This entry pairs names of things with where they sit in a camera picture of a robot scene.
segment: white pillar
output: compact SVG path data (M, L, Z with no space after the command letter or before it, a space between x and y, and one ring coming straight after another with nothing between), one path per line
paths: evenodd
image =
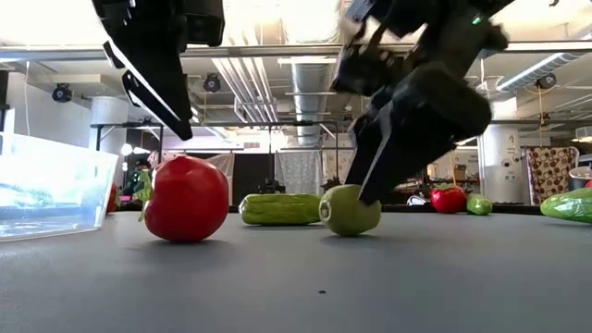
M514 119L516 97L491 102L494 119ZM478 140L481 193L497 203L523 201L524 175L518 129L489 125Z
M130 103L127 100L122 100L116 97L99 96L93 97L91 106L91 124L120 124L128 121L128 108ZM124 157L121 155L121 146L126 143L127 130L113 129L109 132L109 127L104 127L101 135L104 137L101 140L101 152L117 154L115 182L117 185L123 185L123 170L121 164ZM97 129L91 129L89 138L89 148L96 149Z

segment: red tomato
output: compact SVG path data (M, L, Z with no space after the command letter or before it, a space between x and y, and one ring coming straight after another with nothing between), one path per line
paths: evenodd
M113 213L117 210L117 185L111 185L111 192L109 193L109 201L107 202L107 213Z
M430 198L439 213L454 214L466 209L466 194L463 189L456 186L435 189L431 192Z
M167 241L210 237L228 214L228 181L215 166L178 156L156 170L154 196L146 205L146 227Z

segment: clear plastic bin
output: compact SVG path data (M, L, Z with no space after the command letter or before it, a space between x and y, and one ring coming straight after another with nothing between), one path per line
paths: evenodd
M103 225L117 156L0 132L0 241Z

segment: cucumber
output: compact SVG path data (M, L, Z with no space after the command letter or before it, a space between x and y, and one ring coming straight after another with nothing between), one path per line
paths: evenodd
M258 226L304 226L321 220L321 199L312 194L249 194L239 206L242 221Z
M466 200L466 210L479 216L486 216L493 210L493 203L481 194L471 193Z
M550 196L540 205L545 216L592 224L592 188Z

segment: table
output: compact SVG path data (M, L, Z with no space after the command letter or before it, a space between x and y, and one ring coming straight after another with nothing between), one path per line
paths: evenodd
M137 213L0 243L0 332L589 332L592 228L384 214L370 236L257 228L171 245Z

